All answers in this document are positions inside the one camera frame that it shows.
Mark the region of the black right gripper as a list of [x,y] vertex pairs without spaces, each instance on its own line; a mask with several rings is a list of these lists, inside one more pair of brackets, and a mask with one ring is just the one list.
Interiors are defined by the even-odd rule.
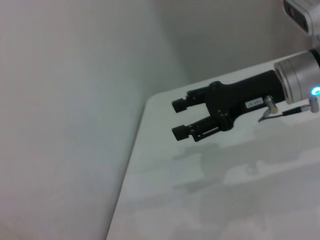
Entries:
[[172,133],[177,141],[192,136],[198,142],[219,131],[229,131],[239,116],[266,107],[264,102],[254,101],[263,101],[267,96],[271,96],[275,103],[285,100],[282,84],[274,70],[232,84],[215,81],[209,87],[190,90],[185,98],[172,102],[175,112],[180,113],[188,107],[204,104],[206,100],[210,116],[189,125],[177,126],[172,129]]

